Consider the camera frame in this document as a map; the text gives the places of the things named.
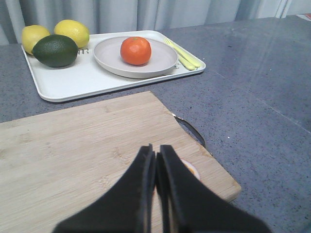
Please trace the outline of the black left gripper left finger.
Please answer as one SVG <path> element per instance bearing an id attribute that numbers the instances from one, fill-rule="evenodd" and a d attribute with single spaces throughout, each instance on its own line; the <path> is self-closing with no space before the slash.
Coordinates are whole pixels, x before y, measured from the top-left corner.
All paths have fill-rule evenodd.
<path id="1" fill-rule="evenodd" d="M 55 233 L 149 233 L 156 156 L 142 146 L 122 177 L 98 200 L 56 225 Z"/>

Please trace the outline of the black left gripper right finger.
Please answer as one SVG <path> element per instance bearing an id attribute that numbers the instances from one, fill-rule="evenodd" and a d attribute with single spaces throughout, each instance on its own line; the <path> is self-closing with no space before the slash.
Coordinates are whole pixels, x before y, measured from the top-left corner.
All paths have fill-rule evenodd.
<path id="1" fill-rule="evenodd" d="M 269 233 L 260 219 L 232 206 L 204 186 L 171 145 L 156 156 L 156 188 L 165 233 Z"/>

